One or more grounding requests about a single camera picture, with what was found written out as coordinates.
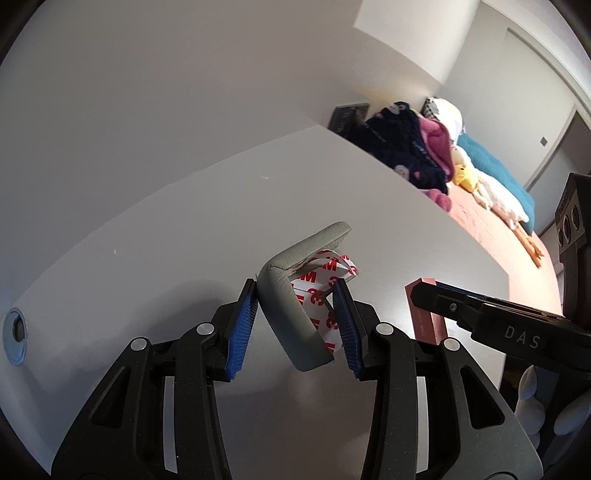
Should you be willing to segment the white gloved right hand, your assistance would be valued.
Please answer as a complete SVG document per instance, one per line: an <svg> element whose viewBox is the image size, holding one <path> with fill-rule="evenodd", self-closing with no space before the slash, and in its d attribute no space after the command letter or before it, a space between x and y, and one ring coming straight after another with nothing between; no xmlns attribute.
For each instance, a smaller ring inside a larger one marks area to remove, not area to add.
<svg viewBox="0 0 591 480"><path fill-rule="evenodd" d="M530 366L519 383L515 416L537 450L571 438L590 418L590 376Z"/></svg>

